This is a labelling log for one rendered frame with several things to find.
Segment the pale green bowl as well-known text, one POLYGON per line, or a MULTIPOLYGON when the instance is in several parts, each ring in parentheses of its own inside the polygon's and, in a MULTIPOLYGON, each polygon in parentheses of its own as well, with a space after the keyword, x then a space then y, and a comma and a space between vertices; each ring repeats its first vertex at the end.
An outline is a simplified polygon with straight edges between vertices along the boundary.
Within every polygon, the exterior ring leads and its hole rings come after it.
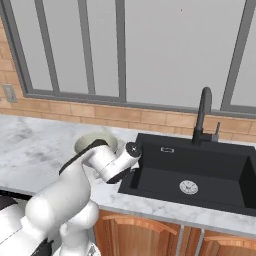
POLYGON ((77 155, 93 155, 99 150, 109 148, 116 152, 118 148, 117 139, 108 132, 90 132, 81 136, 74 145, 77 155))

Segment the black sink tap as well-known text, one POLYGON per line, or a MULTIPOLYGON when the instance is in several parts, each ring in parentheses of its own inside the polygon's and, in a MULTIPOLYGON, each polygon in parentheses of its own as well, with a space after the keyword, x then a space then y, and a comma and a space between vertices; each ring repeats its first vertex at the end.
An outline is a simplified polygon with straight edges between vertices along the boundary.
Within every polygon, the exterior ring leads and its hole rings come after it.
POLYGON ((202 142, 217 142, 219 139, 220 123, 217 123, 216 131, 214 134, 205 133, 203 128, 205 115, 211 112, 211 106, 211 89, 209 87, 204 87, 201 93, 197 121, 192 136, 192 144, 195 146, 199 146, 202 142))

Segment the black kitchen sink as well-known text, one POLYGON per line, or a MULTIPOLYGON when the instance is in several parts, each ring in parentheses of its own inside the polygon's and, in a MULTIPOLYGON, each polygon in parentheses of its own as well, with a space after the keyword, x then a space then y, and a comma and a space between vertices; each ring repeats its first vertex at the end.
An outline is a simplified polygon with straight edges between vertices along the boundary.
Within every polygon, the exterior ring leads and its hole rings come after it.
POLYGON ((256 217, 256 148, 140 133, 139 167, 123 194, 256 217))

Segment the grey framed window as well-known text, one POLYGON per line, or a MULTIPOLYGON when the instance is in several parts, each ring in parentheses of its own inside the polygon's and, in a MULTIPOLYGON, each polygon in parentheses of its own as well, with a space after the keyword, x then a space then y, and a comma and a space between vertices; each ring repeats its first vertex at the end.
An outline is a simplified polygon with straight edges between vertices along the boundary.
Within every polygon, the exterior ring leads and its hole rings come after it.
POLYGON ((29 98, 256 118, 256 0, 0 0, 29 98))

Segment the wooden cupboard door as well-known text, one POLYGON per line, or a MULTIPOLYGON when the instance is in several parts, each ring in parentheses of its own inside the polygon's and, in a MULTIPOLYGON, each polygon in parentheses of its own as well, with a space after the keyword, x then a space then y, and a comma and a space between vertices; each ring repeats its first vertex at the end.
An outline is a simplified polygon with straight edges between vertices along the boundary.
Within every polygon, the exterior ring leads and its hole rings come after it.
POLYGON ((256 256, 256 238, 206 230, 199 256, 256 256))
POLYGON ((180 226, 101 210, 94 226, 102 256, 175 256, 180 226))

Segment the grey wall socket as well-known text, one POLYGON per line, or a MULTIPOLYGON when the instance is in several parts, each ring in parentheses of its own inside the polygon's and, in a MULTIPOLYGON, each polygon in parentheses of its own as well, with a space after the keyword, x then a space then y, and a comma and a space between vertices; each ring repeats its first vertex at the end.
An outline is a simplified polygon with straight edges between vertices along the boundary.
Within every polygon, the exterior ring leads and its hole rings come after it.
POLYGON ((16 103, 17 98, 13 86, 11 84, 3 84, 2 87, 7 101, 10 103, 16 103))

